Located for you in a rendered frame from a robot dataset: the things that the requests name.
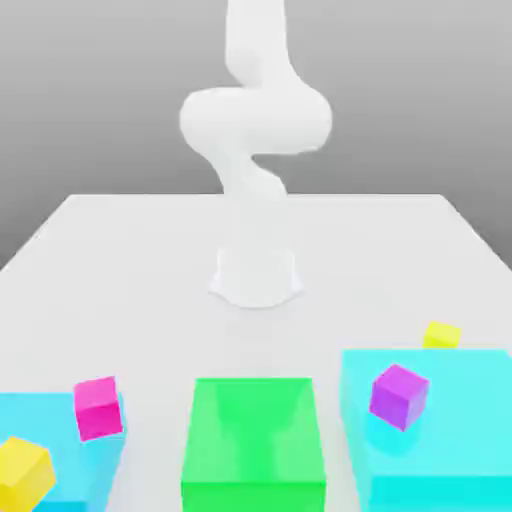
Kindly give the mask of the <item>small purple cube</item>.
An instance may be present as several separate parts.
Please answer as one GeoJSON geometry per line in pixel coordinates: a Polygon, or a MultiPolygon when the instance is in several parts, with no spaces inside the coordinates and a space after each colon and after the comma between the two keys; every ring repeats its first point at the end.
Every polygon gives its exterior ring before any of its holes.
{"type": "Polygon", "coordinates": [[[422,414],[429,388],[428,379],[392,364],[372,384],[369,412],[404,432],[422,414]]]}

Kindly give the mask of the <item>small yellow cube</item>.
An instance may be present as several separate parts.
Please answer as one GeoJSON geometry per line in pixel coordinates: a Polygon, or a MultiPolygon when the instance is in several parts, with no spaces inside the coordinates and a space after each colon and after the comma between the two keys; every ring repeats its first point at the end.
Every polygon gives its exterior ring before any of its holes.
{"type": "Polygon", "coordinates": [[[459,346],[461,329],[459,327],[430,322],[424,334],[423,347],[435,349],[453,349],[459,346]]]}
{"type": "Polygon", "coordinates": [[[55,484],[47,448],[17,437],[0,445],[0,512],[32,512],[55,484]]]}

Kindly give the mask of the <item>small pink cube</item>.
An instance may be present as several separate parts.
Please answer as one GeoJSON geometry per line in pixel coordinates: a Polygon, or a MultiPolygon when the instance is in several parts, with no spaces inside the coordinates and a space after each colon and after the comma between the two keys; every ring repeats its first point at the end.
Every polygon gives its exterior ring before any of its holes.
{"type": "Polygon", "coordinates": [[[121,433],[121,407],[113,376],[77,383],[73,388],[74,412],[82,442],[121,433]]]}

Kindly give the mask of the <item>large green box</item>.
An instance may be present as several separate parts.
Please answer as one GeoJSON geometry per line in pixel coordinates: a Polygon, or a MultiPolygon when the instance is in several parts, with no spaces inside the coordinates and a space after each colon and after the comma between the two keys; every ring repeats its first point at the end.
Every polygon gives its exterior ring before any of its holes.
{"type": "Polygon", "coordinates": [[[183,512],[325,512],[326,487],[311,379],[196,380],[183,512]]]}

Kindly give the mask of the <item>large cyan box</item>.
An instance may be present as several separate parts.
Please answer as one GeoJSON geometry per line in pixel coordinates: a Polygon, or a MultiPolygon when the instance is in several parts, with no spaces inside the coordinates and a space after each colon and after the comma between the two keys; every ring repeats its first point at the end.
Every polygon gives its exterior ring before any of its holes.
{"type": "Polygon", "coordinates": [[[512,356],[499,349],[346,349],[340,410],[360,512],[512,512],[512,356]],[[369,411],[392,364],[429,380],[406,430],[369,411]]]}

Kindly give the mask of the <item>large light blue box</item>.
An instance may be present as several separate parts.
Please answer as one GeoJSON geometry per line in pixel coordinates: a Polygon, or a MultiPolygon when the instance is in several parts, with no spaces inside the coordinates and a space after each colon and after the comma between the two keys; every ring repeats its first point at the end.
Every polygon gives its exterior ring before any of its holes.
{"type": "Polygon", "coordinates": [[[106,512],[126,432],[82,442],[70,392],[0,392],[0,445],[17,437],[50,452],[56,484],[32,512],[106,512]]]}

